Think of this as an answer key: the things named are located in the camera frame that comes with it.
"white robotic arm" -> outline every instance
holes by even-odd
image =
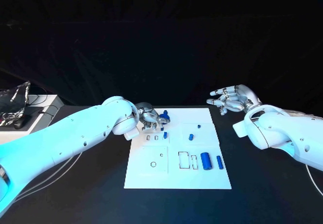
[[[284,150],[298,162],[323,171],[323,118],[262,105],[245,85],[210,92],[216,94],[222,94],[219,99],[206,103],[220,108],[222,115],[226,109],[246,112],[243,121],[233,125],[237,136],[248,136],[259,149]]]
[[[95,146],[108,136],[138,134],[137,123],[155,128],[168,123],[148,103],[137,106],[122,97],[108,98],[56,122],[47,128],[0,145],[0,217],[18,193],[50,167]]]

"table surface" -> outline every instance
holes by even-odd
[[[63,106],[51,123],[85,108]],[[214,106],[209,109],[232,190],[124,189],[131,142],[111,134],[83,152],[64,176],[13,204],[0,223],[321,223],[323,197],[304,165],[282,150],[259,150],[246,137],[237,138],[232,124],[242,112],[220,116]],[[323,172],[310,170],[323,187]]]

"white paper sheet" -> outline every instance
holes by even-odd
[[[161,131],[141,131],[131,140],[124,188],[129,189],[232,189],[226,173],[219,139],[207,108],[167,108],[170,123]],[[187,152],[188,168],[180,168],[178,152]],[[210,155],[212,169],[203,170],[200,153]],[[219,169],[216,156],[222,158]]]

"white cable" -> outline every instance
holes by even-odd
[[[312,180],[312,177],[311,177],[311,173],[310,173],[310,170],[308,170],[308,166],[307,166],[307,164],[305,164],[304,166],[305,166],[305,169],[307,169],[307,173],[308,173],[308,176],[310,176],[310,179],[311,179],[312,185],[314,185],[314,187],[315,187],[317,191],[320,192],[320,194],[321,194],[321,196],[323,196],[323,193],[321,193],[320,189],[318,189],[318,188],[317,188],[317,186],[315,186],[315,183],[314,183],[314,180]]]
[[[62,168],[66,166],[66,164],[69,163],[70,159],[73,157],[69,158],[69,160],[63,163],[63,165],[60,166],[60,168],[56,170],[56,172],[37,184],[34,185],[31,188],[28,188],[26,191],[23,191],[18,196],[21,196],[23,194],[26,194],[30,190],[33,190],[40,184],[43,184],[51,177],[53,175],[62,170]]]
[[[54,183],[54,182],[57,181],[57,179],[66,174],[66,172],[67,172],[69,169],[72,168],[72,166],[73,166],[75,162],[77,161],[80,155],[82,155],[82,153],[79,153],[79,156],[77,156],[76,160],[73,161],[72,165],[69,166],[69,168],[66,169],[66,171],[62,173],[62,175],[60,175],[60,176],[59,176],[59,177],[57,177],[57,178],[56,178],[47,185],[44,185],[41,188],[39,188],[37,190],[31,191],[31,192],[27,193],[24,196],[18,197],[18,198],[15,199],[14,202],[17,202],[20,199],[23,199],[26,196],[28,196],[30,194],[33,194],[33,193],[37,192],[39,190],[44,189],[51,183]]]

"robotic hand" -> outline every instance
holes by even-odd
[[[134,105],[122,97],[111,97],[53,125],[0,145],[0,217],[14,203],[31,179],[50,167],[95,146],[108,136],[138,136],[144,129],[170,120],[158,116],[148,103]]]
[[[233,124],[239,137],[248,136],[259,148],[278,148],[301,163],[323,171],[323,118],[297,111],[262,105],[252,90],[236,85],[210,92],[219,99],[206,103],[220,108],[220,115],[227,110],[245,111],[243,121]]]

